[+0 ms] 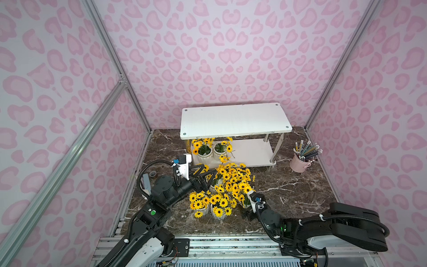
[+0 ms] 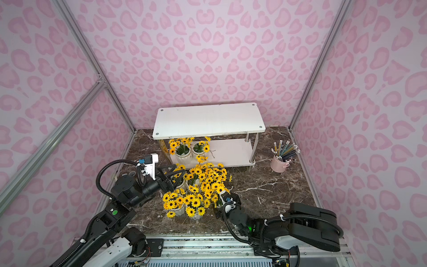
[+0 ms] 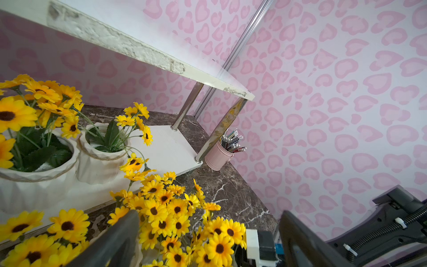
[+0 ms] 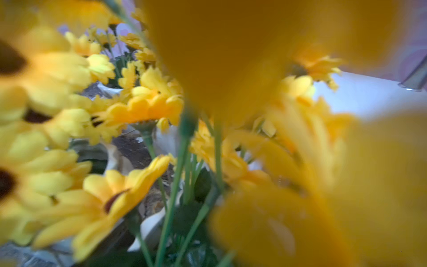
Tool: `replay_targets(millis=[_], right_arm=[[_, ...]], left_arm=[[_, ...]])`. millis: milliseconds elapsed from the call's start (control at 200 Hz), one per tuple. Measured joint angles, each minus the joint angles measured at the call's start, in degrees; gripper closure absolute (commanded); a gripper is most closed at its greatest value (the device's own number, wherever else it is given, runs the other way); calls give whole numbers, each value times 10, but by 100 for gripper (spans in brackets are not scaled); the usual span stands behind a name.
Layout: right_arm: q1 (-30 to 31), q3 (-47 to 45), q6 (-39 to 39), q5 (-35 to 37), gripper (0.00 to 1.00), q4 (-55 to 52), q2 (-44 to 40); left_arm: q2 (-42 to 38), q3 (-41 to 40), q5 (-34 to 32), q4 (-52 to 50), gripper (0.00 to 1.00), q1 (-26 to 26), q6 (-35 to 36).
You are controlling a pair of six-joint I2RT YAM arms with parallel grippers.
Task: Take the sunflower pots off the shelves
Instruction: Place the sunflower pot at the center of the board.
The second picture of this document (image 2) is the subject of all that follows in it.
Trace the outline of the sunflower pot top second-left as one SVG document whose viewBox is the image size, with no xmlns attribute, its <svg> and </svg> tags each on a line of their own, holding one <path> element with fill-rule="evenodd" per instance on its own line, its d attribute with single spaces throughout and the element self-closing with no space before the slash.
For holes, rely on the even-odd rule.
<svg viewBox="0 0 427 267">
<path fill-rule="evenodd" d="M 217 191 L 218 188 L 226 188 L 225 181 L 228 171 L 223 164 L 214 165 L 209 162 L 202 165 L 202 171 L 202 174 L 199 176 L 202 191 Z"/>
</svg>

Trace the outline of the sunflower pot second-left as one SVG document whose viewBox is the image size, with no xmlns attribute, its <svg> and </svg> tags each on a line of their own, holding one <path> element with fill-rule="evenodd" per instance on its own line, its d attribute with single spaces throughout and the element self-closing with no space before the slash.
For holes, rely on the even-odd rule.
<svg viewBox="0 0 427 267">
<path fill-rule="evenodd" d="M 204 140 L 200 140 L 194 143 L 192 151 L 196 156 L 206 156 L 210 151 L 210 137 L 204 137 Z"/>
<path fill-rule="evenodd" d="M 214 165 L 209 162 L 202 165 L 202 171 L 202 174 L 199 176 L 202 191 L 217 191 L 218 188 L 226 188 L 225 181 L 228 171 L 223 164 Z"/>
</svg>

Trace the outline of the sunflower pot bottom second-left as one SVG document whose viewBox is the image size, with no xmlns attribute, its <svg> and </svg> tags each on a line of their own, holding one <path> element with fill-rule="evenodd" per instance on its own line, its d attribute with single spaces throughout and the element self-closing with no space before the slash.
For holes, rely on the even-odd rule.
<svg viewBox="0 0 427 267">
<path fill-rule="evenodd" d="M 210 151 L 210 137 L 204 137 L 204 140 L 200 140 L 194 143 L 192 151 L 196 156 L 206 156 Z"/>
</svg>

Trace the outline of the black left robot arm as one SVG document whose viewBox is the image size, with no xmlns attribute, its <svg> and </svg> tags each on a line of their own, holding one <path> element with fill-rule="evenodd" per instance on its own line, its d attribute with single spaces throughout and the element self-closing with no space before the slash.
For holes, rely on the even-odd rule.
<svg viewBox="0 0 427 267">
<path fill-rule="evenodd" d="M 103 173 L 116 164 L 136 168 L 136 177 L 125 175 L 110 191 L 101 186 Z M 174 192 L 184 181 L 185 169 L 176 165 L 156 167 L 155 154 L 138 162 L 118 159 L 104 166 L 96 177 L 96 187 L 111 202 L 88 223 L 82 237 L 53 264 L 53 267 L 82 267 L 136 216 L 136 206 L 149 202 L 158 191 Z"/>
</svg>

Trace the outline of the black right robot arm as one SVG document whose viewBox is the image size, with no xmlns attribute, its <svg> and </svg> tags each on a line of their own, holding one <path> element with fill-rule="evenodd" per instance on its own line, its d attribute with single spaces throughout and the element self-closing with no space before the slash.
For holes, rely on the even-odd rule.
<svg viewBox="0 0 427 267">
<path fill-rule="evenodd" d="M 290 209 L 269 219 L 254 219 L 237 202 L 227 202 L 217 215 L 230 234 L 253 248 L 256 256 L 279 260 L 297 255 L 299 246 L 310 245 L 323 251 L 339 252 L 344 231 L 338 226 L 334 212 L 302 203 L 292 203 Z"/>
</svg>

